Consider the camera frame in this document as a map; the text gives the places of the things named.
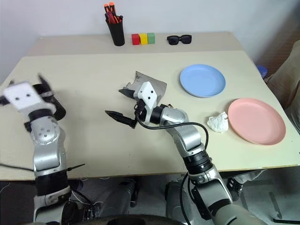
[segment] wire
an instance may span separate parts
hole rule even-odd
[[[95,202],[93,205],[96,205],[97,203],[103,203],[102,201],[98,201],[98,202]]]
[[[73,167],[69,167],[69,168],[67,169],[67,171],[74,170],[74,169],[76,169],[76,168],[78,168],[78,167],[80,167],[80,166],[83,166],[83,165],[85,165],[85,163],[80,164],[80,165],[76,165],[76,166],[73,166]]]
[[[75,200],[75,199],[70,199],[70,198],[69,198],[69,201],[70,201],[70,202],[75,202],[75,203],[81,203],[81,202],[80,202],[80,201],[78,201],[78,200]]]
[[[169,128],[176,128],[176,127],[181,127],[181,126],[187,126],[187,125],[197,125],[200,126],[204,131],[205,131],[205,135],[206,135],[206,139],[205,139],[205,149],[207,148],[207,144],[208,144],[208,131],[206,129],[206,127],[204,125],[202,125],[201,123],[195,123],[195,122],[187,122],[187,123],[177,123],[177,124],[172,124],[172,125],[168,125],[168,126],[163,126],[163,127],[150,127],[145,125],[141,119],[138,117],[138,115],[135,115],[136,120],[139,122],[139,124],[149,130],[161,130],[161,129],[169,129]]]
[[[75,192],[76,194],[78,194],[80,197],[82,197],[83,199],[85,199],[88,203],[89,203],[89,205],[93,205],[93,203],[90,201],[90,199],[88,199],[84,194],[82,194],[81,192],[79,192],[79,191],[77,191],[76,189],[72,189],[72,192]]]
[[[81,201],[81,200],[75,195],[75,192],[74,192],[74,191],[72,191],[72,194],[74,195],[74,197],[75,197],[80,203],[85,204],[85,205],[90,205],[89,203],[85,203],[85,202]]]
[[[21,166],[16,166],[16,165],[8,165],[8,164],[0,163],[0,166],[4,166],[4,167],[8,167],[8,168],[13,168],[13,169],[26,170],[26,171],[34,172],[33,169],[29,169],[29,168],[21,167]]]
[[[183,201],[182,201],[183,185],[184,185],[184,182],[185,182],[185,180],[186,180],[187,177],[188,177],[188,173],[186,173],[186,175],[185,175],[184,178],[182,179],[182,182],[181,182],[181,185],[180,185],[179,200],[180,200],[180,207],[181,207],[181,211],[182,211],[183,217],[184,217],[184,219],[186,220],[187,225],[191,225],[191,223],[189,222],[188,217],[187,217],[187,215],[186,215],[186,212],[184,211],[184,208],[183,208]]]
[[[195,199],[194,199],[194,197],[192,196],[192,193],[191,193],[191,180],[190,180],[190,178],[188,178],[188,180],[187,180],[187,191],[188,191],[188,195],[192,199],[193,203],[196,203]]]
[[[8,183],[6,186],[4,186],[4,187],[1,189],[0,194],[2,193],[2,191],[3,191],[4,189],[6,189],[7,187],[9,187],[9,185],[10,185],[10,183]]]

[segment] white tissue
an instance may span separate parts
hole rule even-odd
[[[222,133],[228,130],[227,114],[222,112],[218,116],[211,116],[207,121],[207,125],[216,132]]]

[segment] blue object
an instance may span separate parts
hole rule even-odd
[[[200,98],[208,98],[221,93],[226,80],[216,68],[195,64],[183,69],[180,74],[180,82],[184,90],[189,94]]]
[[[259,66],[259,65],[256,66],[256,67],[257,67],[258,71],[260,72],[262,78],[264,78],[267,75],[267,73],[268,73],[267,68],[263,67],[263,66]]]

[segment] beige table surface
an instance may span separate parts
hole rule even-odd
[[[113,46],[109,36],[46,37],[20,60],[1,91],[12,79],[37,83],[38,72],[50,82],[67,110],[59,121],[67,136],[67,165],[86,164],[69,172],[69,178],[186,171],[167,132],[139,125],[131,129],[105,114],[105,110],[114,110],[133,118],[134,100],[118,89],[133,82],[135,71],[166,82],[161,103],[184,110],[190,121],[206,124],[209,116],[227,112],[238,98],[257,98],[279,112],[286,135],[273,146],[249,143],[231,127],[223,134],[209,129],[207,152],[219,171],[300,164],[299,134],[231,33],[194,34],[191,45],[177,46],[168,45],[166,36],[157,34],[156,44],[146,46],[132,46],[127,36],[123,47]],[[183,90],[181,70],[197,63],[214,66],[223,73],[226,87],[220,95],[197,98]],[[23,127],[26,121],[11,105],[2,107],[0,116],[0,161],[32,168],[33,144]],[[33,173],[0,169],[0,180],[30,179],[34,179]]]

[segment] white wall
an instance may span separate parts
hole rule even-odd
[[[0,83],[39,36],[108,33],[109,0],[0,0]],[[258,60],[299,0],[115,0],[124,31],[233,31]],[[299,18],[286,32],[293,32]]]

